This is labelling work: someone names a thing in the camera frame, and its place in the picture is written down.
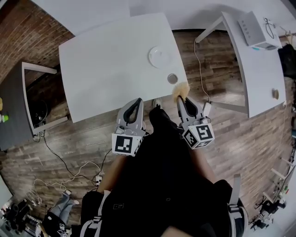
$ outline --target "shoe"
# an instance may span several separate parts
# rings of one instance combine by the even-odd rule
[[[156,108],[157,106],[159,106],[160,109],[162,109],[161,98],[156,98],[153,100],[153,108]]]

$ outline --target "wall socket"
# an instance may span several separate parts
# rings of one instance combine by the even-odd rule
[[[97,176],[96,176],[96,183],[97,183],[97,186],[100,185],[101,181],[102,181],[102,176],[97,175]]]

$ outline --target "wooden floor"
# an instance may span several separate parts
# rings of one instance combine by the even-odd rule
[[[206,96],[201,88],[199,64],[193,53],[193,40],[199,34],[198,31],[175,32],[174,36],[191,84],[190,95],[203,103],[202,100],[206,99]],[[201,61],[203,87],[211,100],[243,104],[241,75],[228,34],[212,33],[197,44],[197,55]],[[57,89],[60,89],[60,80],[57,76],[55,81],[52,81],[52,87],[57,86]],[[287,109],[278,106],[251,119],[245,114],[223,109],[212,108],[210,112],[216,139],[204,149],[208,162],[219,179],[226,179],[230,183],[234,174],[241,173],[240,196],[249,217],[256,214],[254,203],[260,199],[262,191],[271,186],[270,169],[278,165],[281,156],[289,158],[292,149],[292,80],[285,79],[285,85]],[[163,100],[164,108],[171,119],[180,123],[176,105],[171,97],[165,97]],[[53,111],[55,116],[63,116],[63,113],[68,113],[67,104],[63,103],[63,98],[58,101],[61,103]],[[152,131],[147,116],[151,101],[145,102],[144,105],[144,120],[147,129]],[[114,131],[117,112],[108,112],[75,124],[70,120],[50,129],[45,134],[48,146],[64,159],[73,173],[77,173],[79,167],[87,161],[101,164],[104,155],[111,148],[111,133]],[[29,141],[10,149],[7,156],[0,159],[3,166],[1,173],[17,199],[26,197],[36,178],[47,183],[71,178],[63,163],[47,149],[43,139],[39,143]],[[108,169],[113,159],[114,155],[107,156],[104,170]],[[89,164],[81,173],[91,178],[97,173],[97,169]],[[87,191],[94,188],[91,182],[84,178],[77,178],[66,186],[80,201]],[[42,218],[45,204],[48,207],[53,205],[62,191],[59,185],[45,186],[40,181],[36,181],[36,188],[43,202],[32,214]],[[80,207],[81,205],[73,208],[70,224],[79,222]]]

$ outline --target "person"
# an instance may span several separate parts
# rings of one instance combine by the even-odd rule
[[[70,198],[71,191],[63,192],[56,205],[45,215],[43,222],[36,226],[36,237],[67,237],[66,227],[68,217],[73,205],[78,205],[77,200]]]
[[[71,237],[231,236],[231,186],[217,180],[200,149],[187,146],[160,99],[149,118],[153,134],[135,157],[117,156],[98,191],[84,196]]]

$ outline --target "person's arm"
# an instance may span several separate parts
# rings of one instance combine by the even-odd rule
[[[217,178],[213,169],[207,162],[204,153],[201,151],[201,148],[194,150],[189,148],[189,153],[197,172],[212,183],[216,183]]]
[[[114,188],[127,159],[127,156],[116,157],[115,161],[109,167],[98,187],[99,193],[104,194],[104,190],[111,191]]]

